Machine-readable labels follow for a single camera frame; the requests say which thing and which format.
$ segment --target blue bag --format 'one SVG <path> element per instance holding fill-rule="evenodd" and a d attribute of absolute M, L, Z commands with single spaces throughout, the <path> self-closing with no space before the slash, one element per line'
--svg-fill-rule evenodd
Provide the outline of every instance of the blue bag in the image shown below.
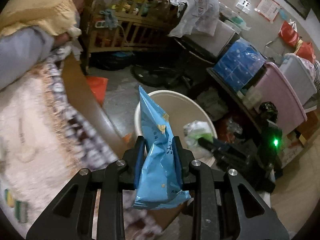
<path fill-rule="evenodd" d="M 143 164 L 133 207 L 174 208 L 190 198 L 182 191 L 175 171 L 175 147 L 168 114 L 143 90 L 140 92 L 141 129 L 148 155 Z"/>

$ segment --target silver screw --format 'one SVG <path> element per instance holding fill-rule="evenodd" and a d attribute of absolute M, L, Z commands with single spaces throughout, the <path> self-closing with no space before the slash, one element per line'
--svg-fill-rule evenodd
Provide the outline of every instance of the silver screw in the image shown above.
<path fill-rule="evenodd" d="M 199 161 L 199 160 L 193 160 L 193 161 L 191 162 L 191 164 L 192 164 L 193 166 L 200 166 L 201 161 Z"/>
<path fill-rule="evenodd" d="M 118 166 L 123 166 L 123 165 L 125 165 L 125 160 L 117 160 L 116 164 Z"/>
<path fill-rule="evenodd" d="M 89 170 L 87 168 L 83 168 L 79 171 L 79 174 L 81 176 L 87 175 L 89 173 Z"/>
<path fill-rule="evenodd" d="M 235 169 L 230 169 L 228 172 L 231 176 L 236 176 L 238 174 L 238 171 L 236 171 Z"/>

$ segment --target yellow pillow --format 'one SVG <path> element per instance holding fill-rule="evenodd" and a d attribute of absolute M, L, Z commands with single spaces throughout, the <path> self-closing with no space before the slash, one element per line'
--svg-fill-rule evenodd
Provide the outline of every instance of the yellow pillow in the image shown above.
<path fill-rule="evenodd" d="M 59 35 L 76 23 L 72 0 L 9 0 L 0 14 L 0 36 L 38 25 L 51 35 Z"/>

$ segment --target pink cloth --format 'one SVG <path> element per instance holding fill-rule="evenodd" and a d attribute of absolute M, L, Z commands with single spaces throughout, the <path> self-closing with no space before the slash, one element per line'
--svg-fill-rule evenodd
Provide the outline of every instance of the pink cloth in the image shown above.
<path fill-rule="evenodd" d="M 292 86 L 272 62 L 265 65 L 267 72 L 255 86 L 261 92 L 262 102 L 272 102 L 278 110 L 277 125 L 283 136 L 307 120 L 306 113 Z"/>

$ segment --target white trash can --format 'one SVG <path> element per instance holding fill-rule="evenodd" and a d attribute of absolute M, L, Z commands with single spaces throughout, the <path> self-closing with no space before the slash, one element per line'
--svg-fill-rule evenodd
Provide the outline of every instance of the white trash can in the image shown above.
<path fill-rule="evenodd" d="M 170 127 L 174 136 L 179 136 L 183 148 L 187 149 L 184 140 L 183 126 L 195 120 L 207 122 L 212 130 L 212 135 L 217 138 L 217 132 L 205 111 L 193 100 L 180 93 L 169 90 L 158 90 L 148 94 L 169 115 Z M 140 102 L 134 113 L 134 129 L 136 136 L 142 135 L 140 125 Z M 199 159 L 212 166 L 214 157 Z"/>

